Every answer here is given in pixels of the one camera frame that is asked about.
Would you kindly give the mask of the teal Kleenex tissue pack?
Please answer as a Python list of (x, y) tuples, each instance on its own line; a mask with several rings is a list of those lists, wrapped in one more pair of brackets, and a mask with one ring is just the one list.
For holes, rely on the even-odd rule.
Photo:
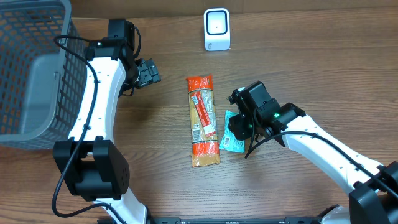
[(245, 141), (237, 140), (235, 135), (230, 131), (229, 119), (235, 116), (236, 113), (226, 110), (224, 116), (224, 135), (221, 139), (220, 149), (226, 150), (229, 152), (237, 152), (243, 153), (244, 152), (244, 143)]

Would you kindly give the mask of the orange spaghetti package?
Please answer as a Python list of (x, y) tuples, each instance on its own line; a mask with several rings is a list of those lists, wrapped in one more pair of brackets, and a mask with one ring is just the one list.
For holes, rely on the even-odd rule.
[(213, 76), (188, 77), (187, 84), (192, 132), (192, 166), (219, 164), (220, 144), (217, 134)]

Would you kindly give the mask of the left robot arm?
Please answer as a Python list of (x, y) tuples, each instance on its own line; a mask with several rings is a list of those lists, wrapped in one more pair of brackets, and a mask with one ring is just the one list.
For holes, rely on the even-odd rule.
[(101, 207), (113, 223), (155, 223), (129, 187), (129, 164), (113, 136), (119, 97), (161, 80), (154, 61), (139, 58), (139, 29), (126, 19), (111, 19), (107, 37), (89, 40), (83, 55), (60, 48), (86, 65), (86, 85), (68, 139), (53, 147), (61, 173), (53, 213), (69, 218)]

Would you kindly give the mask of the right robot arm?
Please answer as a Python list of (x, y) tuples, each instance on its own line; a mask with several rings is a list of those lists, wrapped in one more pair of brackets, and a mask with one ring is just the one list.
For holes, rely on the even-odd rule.
[(228, 98), (239, 113), (228, 128), (238, 140), (250, 139), (248, 153), (276, 140), (301, 154), (348, 196), (347, 208), (335, 205), (312, 223), (397, 223), (397, 162), (385, 166), (354, 151), (324, 131), (306, 112), (270, 96), (263, 82), (235, 89)]

